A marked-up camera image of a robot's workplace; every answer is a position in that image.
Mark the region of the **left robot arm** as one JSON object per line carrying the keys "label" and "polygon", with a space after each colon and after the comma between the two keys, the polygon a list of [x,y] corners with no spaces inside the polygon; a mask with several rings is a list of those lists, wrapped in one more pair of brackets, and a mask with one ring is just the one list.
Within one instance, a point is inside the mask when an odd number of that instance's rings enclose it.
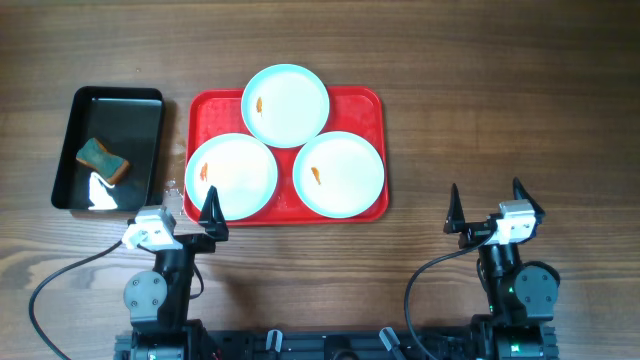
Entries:
{"label": "left robot arm", "polygon": [[123,300],[130,312],[132,333],[116,338],[116,360],[218,359],[220,350],[200,320],[188,318],[195,296],[191,283],[200,272],[195,256],[213,253],[218,242],[229,239],[218,192],[210,187],[198,224],[202,233],[176,235],[176,220],[165,206],[142,208],[128,221],[122,242],[155,256],[150,271],[134,275]]}

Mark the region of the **green orange sponge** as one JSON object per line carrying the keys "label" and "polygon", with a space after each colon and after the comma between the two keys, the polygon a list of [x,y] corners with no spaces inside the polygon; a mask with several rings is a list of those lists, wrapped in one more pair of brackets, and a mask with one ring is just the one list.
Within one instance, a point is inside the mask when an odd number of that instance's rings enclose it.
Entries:
{"label": "green orange sponge", "polygon": [[76,153],[76,160],[97,172],[108,184],[117,184],[130,168],[130,162],[114,155],[96,138],[89,139]]}

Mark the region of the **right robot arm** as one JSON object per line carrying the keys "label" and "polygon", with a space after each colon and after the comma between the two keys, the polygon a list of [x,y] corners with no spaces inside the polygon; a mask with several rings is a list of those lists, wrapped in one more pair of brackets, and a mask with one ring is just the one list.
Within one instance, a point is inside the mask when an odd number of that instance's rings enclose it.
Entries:
{"label": "right robot arm", "polygon": [[532,240],[545,217],[543,208],[519,179],[514,198],[483,222],[465,220],[459,191],[451,188],[444,232],[458,234],[462,250],[477,251],[477,271],[490,313],[475,315],[470,324],[471,359],[557,359],[555,330],[547,324],[561,283],[559,273],[541,261],[521,260],[519,246]]}

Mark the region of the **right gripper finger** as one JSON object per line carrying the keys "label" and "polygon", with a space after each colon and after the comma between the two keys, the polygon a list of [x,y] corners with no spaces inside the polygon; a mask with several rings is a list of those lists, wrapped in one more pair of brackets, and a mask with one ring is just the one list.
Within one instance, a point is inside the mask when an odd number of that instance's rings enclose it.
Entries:
{"label": "right gripper finger", "polygon": [[444,223],[445,234],[461,233],[465,228],[466,220],[461,204],[458,187],[455,183],[451,186],[450,204]]}
{"label": "right gripper finger", "polygon": [[537,220],[542,220],[546,216],[544,209],[534,200],[534,198],[526,191],[525,187],[521,183],[518,177],[515,177],[512,182],[513,195],[515,200],[527,200],[535,213]]}

